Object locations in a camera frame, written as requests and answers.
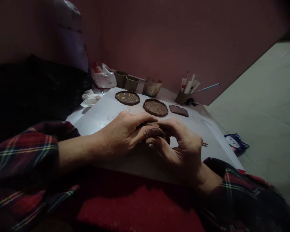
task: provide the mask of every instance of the red plaid fabric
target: red plaid fabric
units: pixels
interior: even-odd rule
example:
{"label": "red plaid fabric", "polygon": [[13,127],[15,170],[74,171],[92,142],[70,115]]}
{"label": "red plaid fabric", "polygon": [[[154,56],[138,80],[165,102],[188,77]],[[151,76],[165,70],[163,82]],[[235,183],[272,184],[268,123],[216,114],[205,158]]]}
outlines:
{"label": "red plaid fabric", "polygon": [[206,231],[290,231],[290,206],[272,185],[218,159],[204,163],[223,178],[200,202]]}
{"label": "red plaid fabric", "polygon": [[43,122],[0,144],[0,231],[26,231],[78,185],[48,196],[58,141],[79,136],[69,122]]}
{"label": "red plaid fabric", "polygon": [[[55,192],[49,184],[58,141],[76,136],[69,122],[43,122],[0,144],[0,231],[31,229],[79,188]],[[198,204],[207,231],[290,231],[290,207],[273,186],[221,160],[204,162],[224,180]]]}

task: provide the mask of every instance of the tissue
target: tissue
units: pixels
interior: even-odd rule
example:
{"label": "tissue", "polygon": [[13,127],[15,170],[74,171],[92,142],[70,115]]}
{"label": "tissue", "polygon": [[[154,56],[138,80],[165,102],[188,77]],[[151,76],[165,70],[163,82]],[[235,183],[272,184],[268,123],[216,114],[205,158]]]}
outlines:
{"label": "tissue", "polygon": [[100,95],[94,94],[93,90],[87,90],[83,94],[83,102],[81,103],[82,107],[92,107],[98,100],[101,99]]}

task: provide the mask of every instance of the cartoon figure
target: cartoon figure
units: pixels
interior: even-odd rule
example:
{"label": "cartoon figure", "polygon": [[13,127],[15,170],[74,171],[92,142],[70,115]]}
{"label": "cartoon figure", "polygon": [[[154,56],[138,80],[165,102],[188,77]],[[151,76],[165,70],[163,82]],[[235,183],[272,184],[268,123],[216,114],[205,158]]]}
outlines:
{"label": "cartoon figure", "polygon": [[225,138],[236,155],[244,153],[249,148],[249,145],[242,141],[239,134],[228,134],[225,135]]}

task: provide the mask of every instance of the white floor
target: white floor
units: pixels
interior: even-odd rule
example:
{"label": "white floor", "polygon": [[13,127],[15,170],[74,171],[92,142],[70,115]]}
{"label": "white floor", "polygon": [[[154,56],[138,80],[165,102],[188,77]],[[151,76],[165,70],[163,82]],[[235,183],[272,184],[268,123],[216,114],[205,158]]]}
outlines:
{"label": "white floor", "polygon": [[290,204],[290,43],[277,43],[209,107],[224,134],[250,145],[240,162]]}

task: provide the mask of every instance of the person's left hand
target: person's left hand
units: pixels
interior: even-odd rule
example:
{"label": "person's left hand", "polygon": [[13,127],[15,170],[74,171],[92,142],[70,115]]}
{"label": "person's left hand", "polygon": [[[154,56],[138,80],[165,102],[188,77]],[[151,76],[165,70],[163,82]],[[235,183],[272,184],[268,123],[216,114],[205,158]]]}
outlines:
{"label": "person's left hand", "polygon": [[158,119],[149,113],[130,114],[122,111],[107,126],[92,135],[95,160],[110,160],[131,151],[140,141],[149,137],[162,136],[164,132],[154,126],[137,127]]}

